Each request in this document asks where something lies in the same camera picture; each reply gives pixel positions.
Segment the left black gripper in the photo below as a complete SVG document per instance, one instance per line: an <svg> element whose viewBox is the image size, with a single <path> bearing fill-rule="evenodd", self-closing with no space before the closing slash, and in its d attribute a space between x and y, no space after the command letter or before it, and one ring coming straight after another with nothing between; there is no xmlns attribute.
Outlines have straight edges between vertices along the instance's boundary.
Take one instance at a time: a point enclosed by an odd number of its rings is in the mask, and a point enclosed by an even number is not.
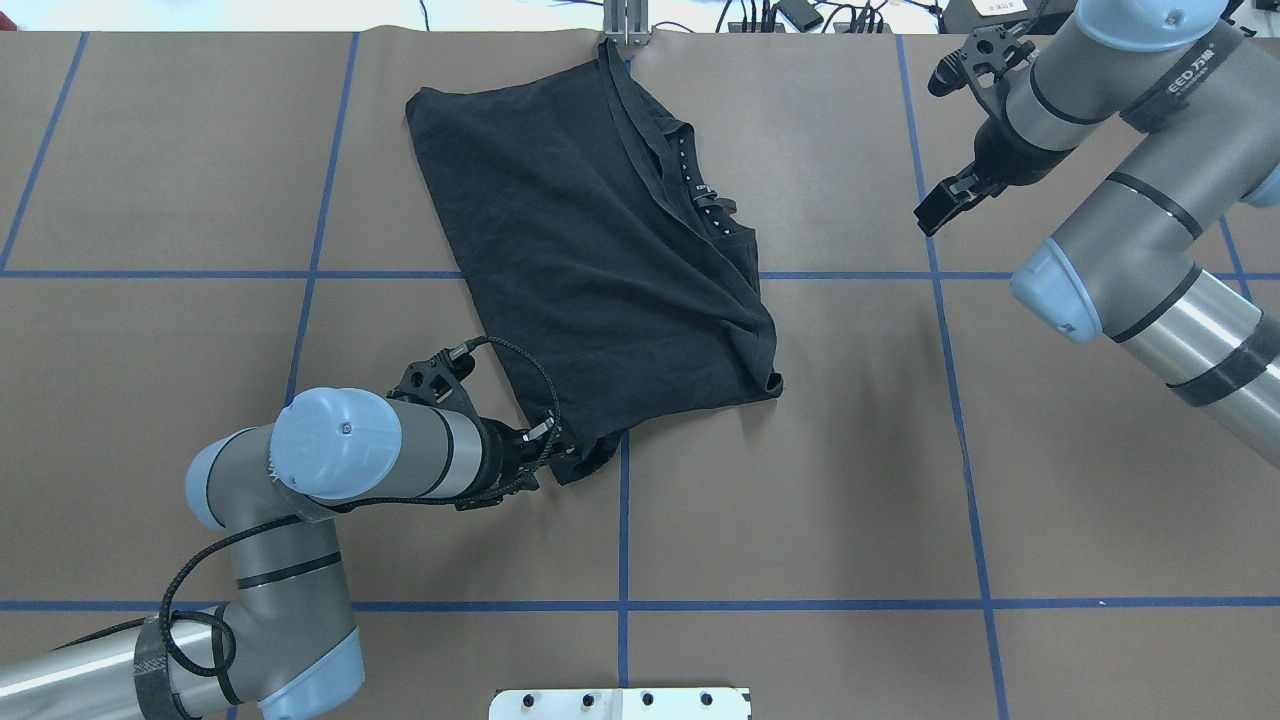
<svg viewBox="0 0 1280 720"><path fill-rule="evenodd" d="M481 457L471 486L454 500L460 511L493 507L511 495L539 488L536 471L566 454L566 428L557 415L516 430L502 421L479 421Z"/></svg>

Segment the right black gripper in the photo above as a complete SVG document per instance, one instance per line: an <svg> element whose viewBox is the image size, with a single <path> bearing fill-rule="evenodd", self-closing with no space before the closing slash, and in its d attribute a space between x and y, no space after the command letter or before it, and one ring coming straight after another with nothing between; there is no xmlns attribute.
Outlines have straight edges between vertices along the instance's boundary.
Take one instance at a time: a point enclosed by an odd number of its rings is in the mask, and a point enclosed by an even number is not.
<svg viewBox="0 0 1280 720"><path fill-rule="evenodd" d="M943 178L914 209L916 227L936 233L960 214L1007 187L1029 186L1051 172L1051 151L1027 142L1012 127L988 117L975 133L973 170Z"/></svg>

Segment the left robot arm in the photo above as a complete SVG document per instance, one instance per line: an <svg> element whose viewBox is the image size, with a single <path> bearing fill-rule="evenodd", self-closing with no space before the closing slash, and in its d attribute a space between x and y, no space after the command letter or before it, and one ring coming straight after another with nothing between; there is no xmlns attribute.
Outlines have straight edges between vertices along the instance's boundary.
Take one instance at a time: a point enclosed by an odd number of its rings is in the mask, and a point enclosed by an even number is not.
<svg viewBox="0 0 1280 720"><path fill-rule="evenodd" d="M193 515L223 538L238 596L156 614L3 670L5 719L201 719L257 705L310 719L364 684L338 518L376 503L484 507L536 487L573 447L557 413L516 430L479 416L462 389L315 388L269 425L238 430L189 465Z"/></svg>

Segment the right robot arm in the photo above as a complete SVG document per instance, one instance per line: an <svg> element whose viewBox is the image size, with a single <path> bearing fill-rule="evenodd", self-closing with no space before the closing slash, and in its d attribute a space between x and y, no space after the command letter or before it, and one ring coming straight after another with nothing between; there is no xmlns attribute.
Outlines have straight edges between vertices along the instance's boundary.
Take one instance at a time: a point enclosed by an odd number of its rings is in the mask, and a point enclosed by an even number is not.
<svg viewBox="0 0 1280 720"><path fill-rule="evenodd" d="M937 97L970 90L986 111L974 158L915 217L933 234L1125 122L1142 141L1012 274L1012 295L1074 343L1110 338L1276 464L1277 315L1187 254L1231 206L1277 205L1277 59L1226 9L1079 1L1043 49L1028 23L974 29L928 82Z"/></svg>

